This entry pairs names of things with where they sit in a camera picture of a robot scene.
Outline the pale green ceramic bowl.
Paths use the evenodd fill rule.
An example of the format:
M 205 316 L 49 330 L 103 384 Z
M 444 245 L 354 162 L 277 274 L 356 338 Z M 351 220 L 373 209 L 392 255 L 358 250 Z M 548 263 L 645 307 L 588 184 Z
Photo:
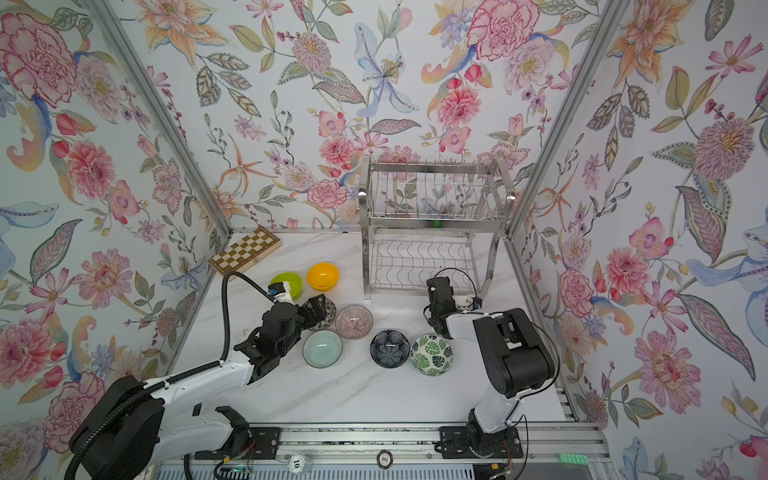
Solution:
M 316 369 L 324 369 L 334 365 L 342 353 L 342 338 L 329 330 L 313 333 L 307 338 L 302 348 L 304 361 Z

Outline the pink striped ceramic bowl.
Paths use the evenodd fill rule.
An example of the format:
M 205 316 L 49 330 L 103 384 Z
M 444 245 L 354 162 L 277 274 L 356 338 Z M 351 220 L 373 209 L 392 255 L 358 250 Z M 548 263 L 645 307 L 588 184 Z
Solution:
M 362 305 L 348 305 L 338 311 L 335 325 L 337 333 L 349 340 L 365 337 L 372 329 L 372 313 Z

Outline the two-tier steel dish rack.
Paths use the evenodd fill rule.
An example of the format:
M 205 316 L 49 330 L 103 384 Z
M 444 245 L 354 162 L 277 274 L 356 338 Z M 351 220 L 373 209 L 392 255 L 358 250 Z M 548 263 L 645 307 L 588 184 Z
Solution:
M 358 204 L 366 298 L 421 295 L 435 276 L 459 294 L 485 297 L 515 203 L 498 160 L 398 163 L 366 156 Z

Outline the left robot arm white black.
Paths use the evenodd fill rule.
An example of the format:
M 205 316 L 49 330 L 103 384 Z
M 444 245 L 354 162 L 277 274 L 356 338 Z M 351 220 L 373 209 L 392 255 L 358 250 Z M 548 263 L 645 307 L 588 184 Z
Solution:
M 215 452 L 237 455 L 253 444 L 249 422 L 234 408 L 207 414 L 194 408 L 209 399 L 256 383 L 275 370 L 304 331 L 325 321 L 324 295 L 302 305 L 275 302 L 262 324 L 235 345 L 227 359 L 179 374 L 113 383 L 69 440 L 72 457 L 64 473 L 84 468 L 94 479 L 132 479 L 163 461 Z

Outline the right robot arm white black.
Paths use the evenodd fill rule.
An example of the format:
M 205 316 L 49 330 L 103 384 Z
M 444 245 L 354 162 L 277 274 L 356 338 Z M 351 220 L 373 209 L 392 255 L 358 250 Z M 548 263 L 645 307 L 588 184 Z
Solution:
M 427 280 L 426 289 L 426 318 L 435 333 L 479 347 L 490 387 L 470 411 L 466 432 L 468 447 L 488 456 L 495 447 L 510 443 L 508 431 L 517 407 L 556 377 L 555 361 L 524 310 L 483 312 L 477 297 L 456 296 L 446 276 Z

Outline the lime green plastic bowl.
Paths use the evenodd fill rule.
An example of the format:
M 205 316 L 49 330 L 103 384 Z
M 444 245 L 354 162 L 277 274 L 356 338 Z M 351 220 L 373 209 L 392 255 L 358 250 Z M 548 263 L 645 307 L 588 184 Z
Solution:
M 289 284 L 290 294 L 293 300 L 299 299 L 303 289 L 303 281 L 298 273 L 295 273 L 295 272 L 279 273 L 270 281 L 270 284 L 276 284 L 280 282 L 287 282 Z

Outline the orange yellow plastic bowl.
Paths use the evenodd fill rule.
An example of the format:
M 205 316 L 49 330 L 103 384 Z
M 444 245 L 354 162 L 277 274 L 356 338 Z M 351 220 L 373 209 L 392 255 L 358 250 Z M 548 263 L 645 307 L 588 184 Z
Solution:
M 313 265 L 306 274 L 308 285 L 319 292 L 327 292 L 333 289 L 339 279 L 339 269 L 329 262 L 321 262 Z

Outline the green leaf pattern bowl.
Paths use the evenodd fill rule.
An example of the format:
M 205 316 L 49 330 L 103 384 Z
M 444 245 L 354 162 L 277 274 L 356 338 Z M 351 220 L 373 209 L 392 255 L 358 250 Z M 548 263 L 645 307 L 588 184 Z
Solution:
M 454 358 L 446 339 L 434 334 L 425 334 L 411 343 L 410 360 L 419 373 L 438 377 L 452 368 Z

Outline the dark blue floral bowl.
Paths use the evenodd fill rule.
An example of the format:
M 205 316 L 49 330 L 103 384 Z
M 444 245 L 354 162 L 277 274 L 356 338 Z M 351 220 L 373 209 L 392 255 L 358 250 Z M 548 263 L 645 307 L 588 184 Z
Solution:
M 386 369 L 399 368 L 410 357 L 410 342 L 398 330 L 382 330 L 371 340 L 369 353 L 378 366 Z

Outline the wooden chess board box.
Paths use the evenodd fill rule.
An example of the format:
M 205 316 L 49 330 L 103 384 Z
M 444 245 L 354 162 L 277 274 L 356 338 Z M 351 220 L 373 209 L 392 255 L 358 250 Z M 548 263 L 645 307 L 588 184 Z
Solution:
M 221 275 L 230 271 L 244 273 L 282 245 L 283 242 L 275 234 L 258 227 L 215 255 L 209 263 Z

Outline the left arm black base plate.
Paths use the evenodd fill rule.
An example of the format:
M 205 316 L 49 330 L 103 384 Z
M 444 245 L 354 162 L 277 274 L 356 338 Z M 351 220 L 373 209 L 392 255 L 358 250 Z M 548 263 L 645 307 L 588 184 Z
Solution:
M 194 460 L 275 460 L 282 430 L 279 427 L 250 427 L 249 432 L 232 433 L 224 445 L 213 451 L 198 451 Z

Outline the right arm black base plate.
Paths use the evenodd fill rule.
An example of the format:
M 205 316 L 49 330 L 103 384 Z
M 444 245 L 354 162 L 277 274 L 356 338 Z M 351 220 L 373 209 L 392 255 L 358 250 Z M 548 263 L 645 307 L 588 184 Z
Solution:
M 442 426 L 434 450 L 443 459 L 522 459 L 525 456 L 518 430 L 508 427 L 497 433 L 484 433 L 467 425 Z

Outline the aluminium front rail frame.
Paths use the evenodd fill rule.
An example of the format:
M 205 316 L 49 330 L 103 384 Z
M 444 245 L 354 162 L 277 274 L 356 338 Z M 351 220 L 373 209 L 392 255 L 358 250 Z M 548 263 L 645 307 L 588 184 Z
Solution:
M 227 458 L 151 465 L 142 479 L 615 479 L 593 424 L 519 421 L 491 454 L 460 452 L 439 423 L 259 424 L 257 443 Z

